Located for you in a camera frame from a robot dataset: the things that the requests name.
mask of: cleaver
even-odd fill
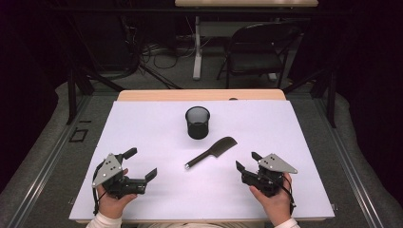
[[[215,142],[208,150],[200,154],[198,157],[193,159],[192,161],[188,162],[184,167],[189,169],[196,163],[200,162],[201,160],[207,158],[209,155],[213,155],[214,157],[218,158],[219,155],[227,151],[232,146],[238,144],[232,137],[224,137],[217,142]]]

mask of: chair backrest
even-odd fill
[[[236,49],[242,49],[242,46],[251,47],[253,44],[291,43],[300,34],[301,29],[292,23],[254,24],[237,30],[231,37],[229,49],[235,46],[238,46]]]

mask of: sleeve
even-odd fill
[[[275,228],[299,228],[299,225],[295,219],[290,218],[284,221],[282,224],[276,226]]]
[[[98,213],[86,228],[121,228],[122,218],[112,219]]]

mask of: desk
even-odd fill
[[[316,7],[317,0],[176,0],[177,7],[190,7],[190,8],[208,8],[208,7],[231,7],[231,8],[306,8]],[[216,36],[232,36],[234,32],[242,26],[250,25],[251,23],[240,23],[234,26],[234,23],[217,24],[219,31]],[[211,36],[211,31],[208,29],[206,32],[201,30],[202,22],[199,16],[196,16],[196,57],[195,67],[193,70],[193,79],[199,80],[201,78],[202,69],[202,50],[201,50],[201,36]]]
[[[210,132],[200,141],[186,132],[184,113],[194,105],[211,113]],[[232,136],[238,144],[217,159],[210,156],[189,170],[184,168],[224,136]],[[131,147],[137,147],[138,153],[123,162],[128,176],[143,178],[155,167],[158,175],[146,193],[125,208],[124,222],[267,220],[235,165],[239,161],[257,171],[252,151],[262,156],[276,153],[298,170],[293,175],[296,219],[334,216],[297,117],[281,90],[123,91],[110,111],[70,219],[93,218],[91,179],[96,165],[107,154]]]

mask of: knife handle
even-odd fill
[[[209,155],[209,151],[205,151],[204,153],[200,154],[198,157],[194,158],[192,161],[188,162],[184,167],[186,169],[189,169],[190,167],[192,167],[193,165],[195,165],[196,163],[200,162],[201,160],[205,159],[208,155]]]

